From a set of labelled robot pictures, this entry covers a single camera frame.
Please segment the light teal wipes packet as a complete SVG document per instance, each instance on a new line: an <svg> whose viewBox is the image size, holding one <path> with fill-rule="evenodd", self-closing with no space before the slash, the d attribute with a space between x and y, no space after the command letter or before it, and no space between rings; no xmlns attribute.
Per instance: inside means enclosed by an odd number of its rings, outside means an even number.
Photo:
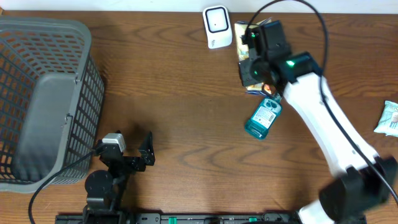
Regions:
<svg viewBox="0 0 398 224"><path fill-rule="evenodd" d="M397 103L386 100L381 118L374 132L397 137L397 114Z"/></svg>

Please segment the yellow red snack bag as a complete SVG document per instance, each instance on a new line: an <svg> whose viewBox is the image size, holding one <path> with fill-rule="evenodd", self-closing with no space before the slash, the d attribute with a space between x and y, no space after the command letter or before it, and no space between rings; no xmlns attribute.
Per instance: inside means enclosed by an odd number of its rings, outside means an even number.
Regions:
<svg viewBox="0 0 398 224"><path fill-rule="evenodd" d="M236 38L236 49L238 55L239 78L242 86L246 89L247 94L268 97L274 94L270 86L266 85L264 82L256 81L249 75L243 74L240 69L241 62L249 58L249 48L247 45L244 45L241 40L241 37L244 35L247 26L248 22L246 21L238 21L234 23L234 34Z"/></svg>

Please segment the teal mouthwash bottle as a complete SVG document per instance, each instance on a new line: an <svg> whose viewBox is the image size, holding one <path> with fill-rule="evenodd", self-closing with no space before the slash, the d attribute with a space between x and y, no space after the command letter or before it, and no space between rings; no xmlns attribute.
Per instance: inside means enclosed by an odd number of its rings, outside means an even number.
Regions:
<svg viewBox="0 0 398 224"><path fill-rule="evenodd" d="M282 112L280 100L279 94L272 98L264 98L251 118L247 120L244 126L246 132L258 140L264 140L274 121Z"/></svg>

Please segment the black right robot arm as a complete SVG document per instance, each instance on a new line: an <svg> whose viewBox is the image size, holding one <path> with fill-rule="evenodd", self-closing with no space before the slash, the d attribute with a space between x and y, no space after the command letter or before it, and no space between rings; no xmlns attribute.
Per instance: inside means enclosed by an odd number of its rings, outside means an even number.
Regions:
<svg viewBox="0 0 398 224"><path fill-rule="evenodd" d="M359 135L310 53L292 53L279 21L239 21L234 28L242 84L263 96L245 130L265 139L285 100L307 125L333 176L317 200L291 215L289 222L365 223L364 212L387 201L397 161L381 158Z"/></svg>

